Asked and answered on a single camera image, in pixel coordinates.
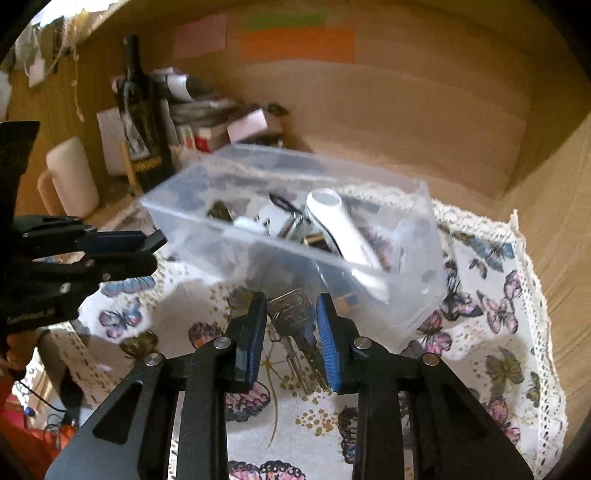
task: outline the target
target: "white handle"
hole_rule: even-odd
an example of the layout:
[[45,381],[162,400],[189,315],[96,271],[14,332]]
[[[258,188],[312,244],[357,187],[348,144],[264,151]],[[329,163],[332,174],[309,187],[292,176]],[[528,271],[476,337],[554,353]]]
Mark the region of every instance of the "white handle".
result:
[[[306,199],[310,219],[330,235],[344,260],[383,270],[379,258],[353,224],[338,193],[330,189],[312,190]],[[353,269],[351,274],[369,294],[383,302],[389,300],[386,283],[371,274]]]

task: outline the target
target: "lace trim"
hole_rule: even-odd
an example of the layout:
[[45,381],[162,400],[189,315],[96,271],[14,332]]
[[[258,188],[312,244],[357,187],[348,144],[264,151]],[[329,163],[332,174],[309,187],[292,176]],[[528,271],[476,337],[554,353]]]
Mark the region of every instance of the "lace trim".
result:
[[99,368],[70,322],[52,325],[49,330],[59,347],[60,360],[70,369],[84,398],[92,408],[98,407],[116,384]]
[[522,279],[522,290],[534,342],[534,355],[540,376],[540,412],[538,447],[532,470],[536,478],[544,478],[560,459],[567,430],[566,395],[560,386],[552,354],[551,320],[541,282],[534,264],[525,249],[526,241],[519,231],[517,210],[509,223],[494,222],[453,205],[433,201],[439,223],[450,230],[462,231],[498,242],[509,242],[515,247],[515,258]]
[[[345,187],[348,193],[361,198],[371,198],[374,202],[404,207],[409,197],[404,192],[384,186],[372,185],[363,190],[359,186]],[[522,290],[526,305],[530,331],[534,341],[534,355],[540,375],[540,419],[538,428],[538,448],[533,471],[536,478],[543,478],[560,458],[566,433],[566,395],[554,368],[550,317],[546,299],[541,291],[540,279],[534,272],[530,256],[525,250],[525,237],[519,231],[517,211],[511,215],[509,223],[495,222],[473,212],[461,210],[453,205],[433,201],[434,216],[438,223],[450,230],[461,231],[481,238],[498,242],[509,242],[515,247],[519,274],[523,280]],[[148,223],[150,216],[143,212],[138,202],[134,202],[121,212],[106,227],[118,228],[132,215],[138,214],[141,223]],[[100,370],[69,323],[63,323],[51,331],[60,346],[60,358],[70,368],[76,382],[82,388],[92,407],[98,406],[115,388],[115,384]]]

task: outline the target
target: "plastic box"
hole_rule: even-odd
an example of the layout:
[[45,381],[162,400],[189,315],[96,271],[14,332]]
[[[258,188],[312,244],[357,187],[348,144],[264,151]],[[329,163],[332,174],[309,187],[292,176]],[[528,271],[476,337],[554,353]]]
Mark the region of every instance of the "plastic box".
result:
[[[253,218],[272,205],[269,192],[302,206],[309,191],[322,187],[341,195],[383,270],[207,217],[216,200],[228,206],[233,218]],[[400,351],[447,293],[425,182],[382,168],[290,150],[228,145],[168,179],[141,203],[168,238],[169,251],[181,260],[219,281],[263,291],[269,300],[295,288],[303,288],[313,302],[328,292],[339,315],[353,319],[361,335],[393,352]],[[273,219],[270,231],[278,230],[279,223],[281,217]],[[386,282],[388,301],[378,301],[355,280],[352,273],[360,270]]]

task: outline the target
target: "small box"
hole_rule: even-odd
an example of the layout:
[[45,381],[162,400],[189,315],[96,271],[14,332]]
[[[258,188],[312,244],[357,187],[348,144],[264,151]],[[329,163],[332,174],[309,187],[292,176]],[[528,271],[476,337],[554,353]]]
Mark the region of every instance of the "small box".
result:
[[244,143],[263,135],[282,133],[279,119],[262,108],[228,125],[231,143]]

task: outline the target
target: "paper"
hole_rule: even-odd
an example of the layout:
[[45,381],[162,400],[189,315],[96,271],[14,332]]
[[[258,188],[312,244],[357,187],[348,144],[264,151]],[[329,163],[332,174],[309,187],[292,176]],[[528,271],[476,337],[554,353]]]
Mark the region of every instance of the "paper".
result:
[[268,30],[270,28],[324,27],[326,11],[316,12],[274,12],[255,11],[248,15],[244,29],[248,31]]
[[299,59],[353,63],[355,30],[306,27],[244,32],[241,51],[244,61]]
[[177,37],[174,42],[174,58],[176,60],[191,59],[224,50],[227,23],[228,16],[220,13],[181,25],[177,28]]
[[121,142],[125,142],[123,123],[119,110],[112,108],[96,114],[99,122],[100,138],[103,142],[103,154],[109,175],[125,175],[125,160],[121,153]]

